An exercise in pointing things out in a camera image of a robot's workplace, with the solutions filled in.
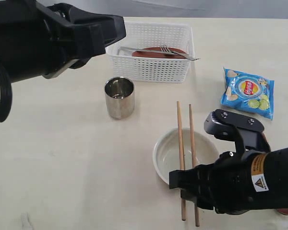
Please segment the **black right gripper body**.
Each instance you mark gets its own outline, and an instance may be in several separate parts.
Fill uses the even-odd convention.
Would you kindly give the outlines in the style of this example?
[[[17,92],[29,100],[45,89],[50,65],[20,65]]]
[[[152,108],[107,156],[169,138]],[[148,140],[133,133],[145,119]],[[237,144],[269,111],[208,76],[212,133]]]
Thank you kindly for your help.
[[[181,197],[202,209],[240,215],[249,210],[270,209],[263,193],[256,192],[251,164],[256,155],[270,152],[263,124],[255,118],[223,109],[212,111],[204,122],[206,133],[234,142],[211,164],[169,173],[169,188],[179,188]]]

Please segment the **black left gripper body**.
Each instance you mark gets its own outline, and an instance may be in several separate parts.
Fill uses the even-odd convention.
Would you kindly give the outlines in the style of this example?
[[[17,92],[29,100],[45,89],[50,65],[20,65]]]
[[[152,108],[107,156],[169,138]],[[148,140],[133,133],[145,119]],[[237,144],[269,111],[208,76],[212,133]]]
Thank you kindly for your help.
[[[126,36],[124,19],[67,3],[0,0],[0,64],[12,82],[78,69]]]

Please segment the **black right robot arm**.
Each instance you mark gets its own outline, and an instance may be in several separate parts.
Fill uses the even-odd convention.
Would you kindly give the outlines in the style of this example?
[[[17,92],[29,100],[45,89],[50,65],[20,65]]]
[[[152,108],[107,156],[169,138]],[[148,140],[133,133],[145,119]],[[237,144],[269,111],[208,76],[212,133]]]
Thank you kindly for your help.
[[[211,164],[169,173],[169,188],[181,198],[218,214],[288,208],[288,148],[272,151],[263,124],[250,116],[223,109],[204,122],[206,133],[234,142]]]

